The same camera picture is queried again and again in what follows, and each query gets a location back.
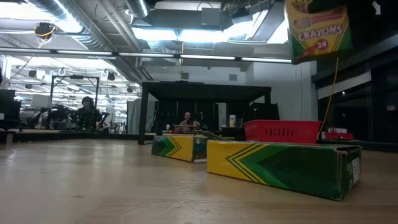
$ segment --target yellow and green box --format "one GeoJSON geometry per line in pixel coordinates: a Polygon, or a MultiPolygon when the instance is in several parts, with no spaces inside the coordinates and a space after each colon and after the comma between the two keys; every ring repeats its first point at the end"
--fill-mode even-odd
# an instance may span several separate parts
{"type": "Polygon", "coordinates": [[[201,136],[154,136],[152,154],[188,162],[206,162],[207,138],[201,136]]]}
{"type": "Polygon", "coordinates": [[[207,171],[343,200],[361,180],[361,148],[208,141],[207,171]]]}

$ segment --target cardboard box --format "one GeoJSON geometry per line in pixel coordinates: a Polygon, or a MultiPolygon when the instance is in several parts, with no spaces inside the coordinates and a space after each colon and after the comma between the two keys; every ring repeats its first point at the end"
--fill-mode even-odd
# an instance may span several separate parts
{"type": "Polygon", "coordinates": [[[152,154],[188,162],[206,162],[207,138],[201,136],[154,136],[152,154]]]}
{"type": "Polygon", "coordinates": [[[346,6],[310,14],[313,0],[286,0],[292,62],[316,60],[319,56],[352,49],[346,6]]]}
{"type": "Polygon", "coordinates": [[[208,141],[207,171],[343,200],[361,180],[361,148],[208,141]]]}

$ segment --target red basket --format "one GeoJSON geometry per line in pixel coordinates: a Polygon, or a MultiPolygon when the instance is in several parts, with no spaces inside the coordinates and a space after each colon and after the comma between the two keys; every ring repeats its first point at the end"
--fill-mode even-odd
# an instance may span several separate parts
{"type": "Polygon", "coordinates": [[[321,121],[254,120],[244,124],[247,141],[316,143],[321,121]]]}

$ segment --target white wall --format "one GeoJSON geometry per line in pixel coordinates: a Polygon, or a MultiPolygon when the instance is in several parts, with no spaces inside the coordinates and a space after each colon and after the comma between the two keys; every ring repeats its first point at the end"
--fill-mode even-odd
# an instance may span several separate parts
{"type": "MultiPolygon", "coordinates": [[[[179,81],[181,80],[181,67],[146,66],[146,70],[156,81],[179,81]]],[[[183,67],[184,72],[189,73],[189,82],[203,82],[206,84],[220,85],[244,85],[245,72],[240,68],[211,67],[183,67]],[[229,81],[229,74],[238,75],[237,81],[229,81]]]]}
{"type": "Polygon", "coordinates": [[[311,74],[316,72],[316,62],[300,65],[278,63],[254,63],[246,74],[246,84],[269,86],[271,103],[277,103],[283,120],[317,120],[317,92],[311,83],[311,74]]]}

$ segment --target man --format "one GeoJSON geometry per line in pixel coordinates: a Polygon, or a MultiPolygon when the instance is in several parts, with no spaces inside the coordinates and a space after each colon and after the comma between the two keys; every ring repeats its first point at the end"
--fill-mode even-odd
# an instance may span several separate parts
{"type": "Polygon", "coordinates": [[[95,130],[96,122],[101,121],[102,116],[100,112],[94,107],[94,100],[86,96],[81,101],[83,107],[79,108],[76,112],[79,129],[83,130],[95,130]]]}
{"type": "Polygon", "coordinates": [[[184,116],[184,121],[180,123],[178,131],[180,131],[181,133],[192,133],[194,130],[198,129],[199,126],[200,123],[198,121],[194,121],[191,119],[191,113],[186,112],[184,116]]]}

